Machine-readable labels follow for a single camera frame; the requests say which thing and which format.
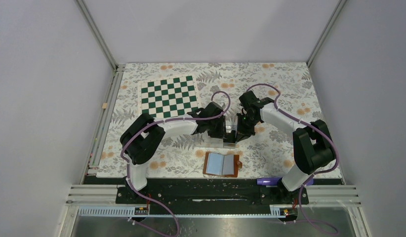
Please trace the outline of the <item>brown leather card holder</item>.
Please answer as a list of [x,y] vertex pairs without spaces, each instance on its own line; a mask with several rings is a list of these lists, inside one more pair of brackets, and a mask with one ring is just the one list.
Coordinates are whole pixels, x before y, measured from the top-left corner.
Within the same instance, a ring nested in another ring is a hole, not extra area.
[[205,154],[203,174],[218,177],[237,178],[243,163],[239,155],[207,152]]

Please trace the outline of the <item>clear plastic box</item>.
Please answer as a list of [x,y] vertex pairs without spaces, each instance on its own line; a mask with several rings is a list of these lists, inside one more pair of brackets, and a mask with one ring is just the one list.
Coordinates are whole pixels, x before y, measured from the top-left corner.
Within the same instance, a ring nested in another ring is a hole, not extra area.
[[235,144],[226,144],[223,143],[223,135],[225,132],[230,132],[231,130],[235,130],[237,132],[237,125],[228,125],[225,116],[220,116],[218,118],[212,119],[208,122],[208,129],[206,133],[210,140],[213,142],[221,144],[224,148],[226,147],[235,147]]

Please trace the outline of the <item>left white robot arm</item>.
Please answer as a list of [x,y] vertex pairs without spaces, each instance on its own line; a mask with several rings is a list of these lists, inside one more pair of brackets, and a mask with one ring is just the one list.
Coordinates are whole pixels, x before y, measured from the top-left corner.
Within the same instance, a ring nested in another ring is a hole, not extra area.
[[135,203],[145,200],[146,163],[163,139],[206,133],[210,138],[233,143],[235,131],[227,129],[224,114],[225,111],[215,102],[176,117],[156,119],[149,113],[141,114],[120,137],[121,158],[127,162],[128,197]]

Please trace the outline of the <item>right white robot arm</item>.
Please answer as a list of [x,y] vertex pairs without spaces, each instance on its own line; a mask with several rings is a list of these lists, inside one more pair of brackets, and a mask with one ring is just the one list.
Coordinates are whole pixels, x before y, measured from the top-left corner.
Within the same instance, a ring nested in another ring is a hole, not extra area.
[[306,123],[280,109],[271,98],[258,99],[249,90],[239,97],[236,142],[255,134],[258,123],[268,123],[292,138],[295,165],[278,181],[277,197],[283,203],[296,198],[296,190],[322,167],[337,160],[337,151],[323,120]]

